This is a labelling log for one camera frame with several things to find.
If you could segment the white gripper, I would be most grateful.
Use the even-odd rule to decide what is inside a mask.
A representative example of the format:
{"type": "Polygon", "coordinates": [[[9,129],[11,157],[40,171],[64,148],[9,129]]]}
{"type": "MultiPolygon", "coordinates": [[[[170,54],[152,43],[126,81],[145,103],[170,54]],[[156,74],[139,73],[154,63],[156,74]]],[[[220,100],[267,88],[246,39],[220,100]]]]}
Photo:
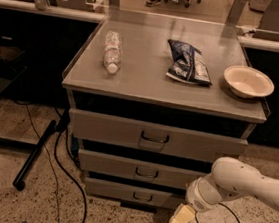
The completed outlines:
{"type": "Polygon", "coordinates": [[[211,177],[195,179],[186,188],[186,202],[174,211],[168,223],[189,223],[195,218],[196,212],[211,210],[217,204],[232,200],[234,193],[220,188],[211,177]]]}

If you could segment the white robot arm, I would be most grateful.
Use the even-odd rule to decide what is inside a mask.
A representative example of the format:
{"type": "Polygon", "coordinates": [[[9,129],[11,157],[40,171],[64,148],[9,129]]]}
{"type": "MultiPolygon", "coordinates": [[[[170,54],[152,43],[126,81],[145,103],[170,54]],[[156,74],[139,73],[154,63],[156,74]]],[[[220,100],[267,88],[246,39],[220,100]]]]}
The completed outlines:
{"type": "Polygon", "coordinates": [[[211,172],[189,183],[186,190],[186,202],[177,207],[168,223],[189,223],[197,213],[245,196],[279,212],[279,180],[262,175],[258,169],[232,157],[217,159],[211,172]]]}

